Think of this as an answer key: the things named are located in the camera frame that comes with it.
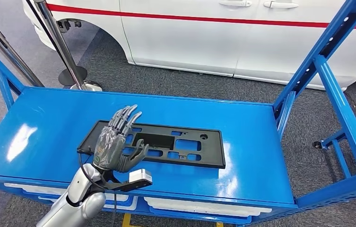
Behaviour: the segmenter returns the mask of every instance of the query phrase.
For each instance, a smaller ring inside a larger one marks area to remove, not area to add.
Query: blue cart
[[[149,170],[154,184],[121,192],[120,212],[248,225],[355,199],[356,175],[349,173],[338,142],[347,139],[356,160],[356,117],[327,64],[355,26],[356,0],[346,0],[273,104],[26,87],[0,61],[0,90],[9,110],[0,123],[0,190],[52,203],[79,168],[76,148],[94,123],[138,104],[138,123],[220,130],[226,168],[143,161],[133,170]],[[316,73],[342,126],[316,146],[335,149],[346,178],[294,198],[280,142],[294,100]],[[190,209],[168,209],[170,201]],[[112,204],[107,200],[104,210]]]

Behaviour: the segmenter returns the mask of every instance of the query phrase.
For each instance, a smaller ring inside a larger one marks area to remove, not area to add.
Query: yellow cart leg
[[[139,226],[131,226],[130,225],[130,214],[125,213],[123,215],[122,227],[139,227]]]

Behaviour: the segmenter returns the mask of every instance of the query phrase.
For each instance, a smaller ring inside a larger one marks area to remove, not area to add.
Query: silver robotic arm
[[[37,227],[82,227],[95,217],[105,205],[105,190],[128,192],[152,184],[151,174],[145,169],[129,173],[129,180],[120,183],[112,171],[126,173],[147,154],[148,144],[139,140],[135,151],[122,154],[126,135],[141,112],[131,113],[137,105],[118,110],[98,137],[93,163],[86,163],[75,173],[69,187],[51,206],[50,211],[37,223]],[[109,176],[114,179],[109,183]]]

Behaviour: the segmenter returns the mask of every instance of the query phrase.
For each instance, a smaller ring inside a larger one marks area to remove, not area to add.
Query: robot finger
[[[142,161],[146,157],[148,147],[149,145],[147,144],[144,146],[143,142],[140,146],[137,146],[137,152],[134,152],[136,153],[136,155],[135,156],[131,155],[129,157],[129,161],[125,163],[123,172],[128,172],[134,166],[136,166],[140,161]]]
[[[136,155],[138,155],[143,150],[143,148],[144,148],[144,140],[143,139],[139,139],[136,142],[135,150],[129,156],[129,160],[133,159]]]
[[[126,135],[132,124],[141,116],[142,112],[137,112],[135,115],[132,116],[132,118],[129,119],[129,121],[126,123],[126,125],[123,127],[123,129],[120,131],[123,135]]]
[[[126,122],[128,121],[128,118],[130,117],[130,115],[132,114],[132,112],[138,107],[138,105],[133,105],[131,106],[121,117],[121,120],[119,121],[118,125],[116,126],[117,129],[120,131],[121,129],[123,129],[123,127],[125,126]]]
[[[111,124],[111,126],[114,128],[114,129],[117,129],[119,131],[119,129],[117,128],[119,122],[121,121],[121,118],[123,117],[123,115],[126,113],[126,111],[130,108],[130,106],[126,106],[122,109],[120,109],[118,111],[118,114],[115,116],[115,118],[113,118],[113,122]]]
[[[117,110],[115,113],[114,113],[114,116],[111,118],[111,120],[108,122],[108,126],[112,126],[116,117],[121,113],[122,109],[120,110]]]

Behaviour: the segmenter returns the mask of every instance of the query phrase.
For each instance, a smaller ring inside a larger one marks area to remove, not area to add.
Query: floor
[[[22,58],[48,87],[60,87],[57,81],[63,69],[56,52],[37,38],[25,17],[20,0],[0,0],[0,30]],[[228,100],[273,102],[282,85],[197,73],[132,66],[126,62],[118,44],[90,24],[72,29],[65,35],[72,55],[88,70],[88,79],[100,82],[105,90],[191,96]],[[356,83],[347,94],[356,104]],[[0,120],[5,107],[0,97]],[[288,173],[295,196],[306,194],[343,178],[332,152],[311,147],[315,140],[339,128],[335,114],[323,91],[305,90],[296,100],[282,141]],[[352,173],[355,162],[346,143],[341,144]],[[48,206],[0,192],[0,227],[34,226]],[[109,226],[110,213],[101,213],[88,223],[91,227]],[[115,226],[120,226],[117,215]],[[133,215],[131,224],[144,227],[210,227],[210,222]],[[257,226],[356,226],[356,201],[325,207]]]

